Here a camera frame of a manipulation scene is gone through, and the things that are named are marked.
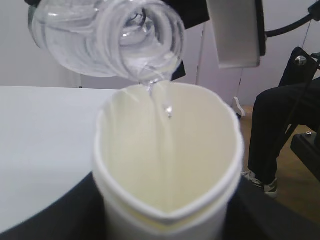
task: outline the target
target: clear plastic bottle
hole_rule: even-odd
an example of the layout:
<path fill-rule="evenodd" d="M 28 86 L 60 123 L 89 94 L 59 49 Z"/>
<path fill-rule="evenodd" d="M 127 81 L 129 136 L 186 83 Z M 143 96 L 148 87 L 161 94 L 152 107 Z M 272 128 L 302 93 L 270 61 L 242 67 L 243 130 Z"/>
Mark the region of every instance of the clear plastic bottle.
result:
<path fill-rule="evenodd" d="M 185 47 L 183 21 L 160 0 L 42 0 L 31 32 L 74 72 L 141 83 L 169 79 Z"/>

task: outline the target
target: sneaker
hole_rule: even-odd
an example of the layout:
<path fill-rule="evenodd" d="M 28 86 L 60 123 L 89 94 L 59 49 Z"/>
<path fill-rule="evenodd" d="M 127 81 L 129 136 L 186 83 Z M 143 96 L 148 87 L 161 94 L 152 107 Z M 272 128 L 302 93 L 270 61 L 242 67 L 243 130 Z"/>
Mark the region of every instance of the sneaker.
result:
<path fill-rule="evenodd" d="M 262 188 L 262 183 L 259 179 L 256 179 L 256 175 L 252 171 L 245 171 L 242 176 L 249 180 L 254 186 Z M 278 180 L 277 178 L 269 185 L 264 185 L 264 193 L 269 197 L 275 199 L 278 196 Z"/>

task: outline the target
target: floor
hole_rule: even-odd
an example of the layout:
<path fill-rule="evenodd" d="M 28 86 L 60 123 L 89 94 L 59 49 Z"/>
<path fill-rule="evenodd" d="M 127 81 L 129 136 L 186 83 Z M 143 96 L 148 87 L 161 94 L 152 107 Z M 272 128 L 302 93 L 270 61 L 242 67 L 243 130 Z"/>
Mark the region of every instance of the floor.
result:
<path fill-rule="evenodd" d="M 241 119 L 241 130 L 245 142 L 244 166 L 247 167 L 252 119 Z M 310 131 L 299 126 L 295 134 Z M 320 225 L 320 182 L 290 149 L 290 139 L 278 158 L 278 198 L 281 204 Z"/>

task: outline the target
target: leg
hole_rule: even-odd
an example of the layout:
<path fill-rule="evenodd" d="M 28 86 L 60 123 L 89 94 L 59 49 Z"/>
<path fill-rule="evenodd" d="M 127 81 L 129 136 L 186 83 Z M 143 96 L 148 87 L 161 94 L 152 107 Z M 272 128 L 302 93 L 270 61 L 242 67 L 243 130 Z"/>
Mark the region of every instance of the leg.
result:
<path fill-rule="evenodd" d="M 278 169 L 276 157 L 270 159 L 268 169 L 265 167 L 270 151 L 304 88 L 305 84 L 297 84 L 269 89 L 254 104 L 248 168 L 267 185 L 273 182 Z M 312 82 L 293 121 L 300 125 L 320 123 L 320 78 Z"/>

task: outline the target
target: chair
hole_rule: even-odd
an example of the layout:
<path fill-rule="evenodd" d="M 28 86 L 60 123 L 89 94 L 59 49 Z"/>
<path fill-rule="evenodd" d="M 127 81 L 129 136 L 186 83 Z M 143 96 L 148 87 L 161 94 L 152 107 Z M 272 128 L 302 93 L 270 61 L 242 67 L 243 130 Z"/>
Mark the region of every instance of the chair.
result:
<path fill-rule="evenodd" d="M 310 56 L 302 48 L 295 48 L 286 66 L 279 87 L 307 82 L 310 83 L 316 74 L 315 69 L 319 69 L 319 64 L 320 53 L 313 53 Z M 299 124 L 297 123 L 291 123 L 291 126 L 283 138 L 278 142 L 279 148 L 277 148 L 277 146 L 275 147 L 276 150 L 281 150 L 284 147 L 298 125 Z M 308 127 L 315 132 L 320 132 L 317 124 L 308 125 Z M 310 172 L 320 181 L 320 134 L 317 135 L 308 132 L 295 135 L 291 143 L 291 149 Z"/>

